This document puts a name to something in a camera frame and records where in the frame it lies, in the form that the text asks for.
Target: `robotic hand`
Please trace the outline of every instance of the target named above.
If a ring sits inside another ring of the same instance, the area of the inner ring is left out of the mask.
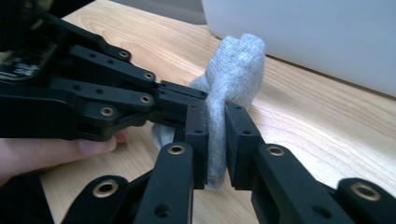
[[[157,83],[129,63],[130,52],[43,13],[37,1],[18,3],[34,4],[10,4],[30,16],[0,33],[2,51],[11,50],[0,63],[0,137],[105,141],[146,120],[177,128],[151,172],[131,183],[116,176],[92,181],[64,223],[191,222],[192,190],[207,181],[207,94]],[[252,191],[261,223],[396,220],[396,200],[379,186],[356,178],[337,190],[322,186],[290,151],[266,144],[242,106],[228,104],[225,115],[231,181]]]

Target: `human hand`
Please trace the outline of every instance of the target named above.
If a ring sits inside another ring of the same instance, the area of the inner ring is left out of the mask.
[[[127,136],[122,130],[106,142],[0,138],[0,186],[15,175],[112,151],[118,142],[126,142]]]

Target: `white object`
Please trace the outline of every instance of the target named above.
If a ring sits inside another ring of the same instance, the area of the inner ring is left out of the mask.
[[[257,35],[267,53],[396,96],[394,0],[203,0],[220,37]]]

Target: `sock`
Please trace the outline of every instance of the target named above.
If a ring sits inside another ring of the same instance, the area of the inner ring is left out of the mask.
[[[265,44],[255,35],[241,39],[225,37],[210,60],[205,74],[192,81],[190,87],[208,92],[205,100],[208,113],[208,164],[206,189],[218,189],[226,171],[225,104],[251,105],[262,84]],[[154,125],[153,139],[158,148],[172,142],[174,129]]]

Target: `wooden table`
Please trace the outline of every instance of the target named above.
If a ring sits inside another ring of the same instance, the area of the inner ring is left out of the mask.
[[[99,0],[65,18],[128,49],[132,63],[159,78],[188,85],[205,71],[219,40],[192,25]],[[336,187],[361,177],[396,195],[396,101],[302,68],[267,58],[262,88],[249,109],[268,143],[288,147],[319,181]],[[56,222],[76,196],[101,175],[129,180],[152,168],[158,151],[151,124],[129,128],[114,152],[62,165],[42,175]],[[194,223],[257,223],[248,192],[229,180],[218,191],[194,192]]]

